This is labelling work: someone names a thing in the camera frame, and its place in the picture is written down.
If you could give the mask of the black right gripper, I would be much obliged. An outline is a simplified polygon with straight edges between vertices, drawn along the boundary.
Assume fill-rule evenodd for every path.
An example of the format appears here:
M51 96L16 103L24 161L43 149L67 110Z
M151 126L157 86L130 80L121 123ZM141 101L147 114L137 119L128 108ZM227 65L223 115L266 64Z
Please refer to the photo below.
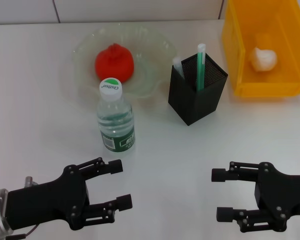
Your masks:
M300 216L300 175L278 171L270 162L229 163L229 170L213 168L212 182L255 182L255 199L260 210L218 207L216 220L220 223L236 221L242 233L274 230L283 232L287 221Z

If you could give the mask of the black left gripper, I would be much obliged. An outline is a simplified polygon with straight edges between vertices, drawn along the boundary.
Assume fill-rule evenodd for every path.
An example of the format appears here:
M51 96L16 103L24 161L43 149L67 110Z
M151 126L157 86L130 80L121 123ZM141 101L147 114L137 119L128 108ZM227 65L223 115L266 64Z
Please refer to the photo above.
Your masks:
M10 191L5 212L7 222L12 230L54 220L66 221L74 231L87 226L112 224L115 222L116 211L133 207L131 195L85 206L85 181L122 171L120 159L106 163L98 157L79 165L65 167L61 176L54 181Z

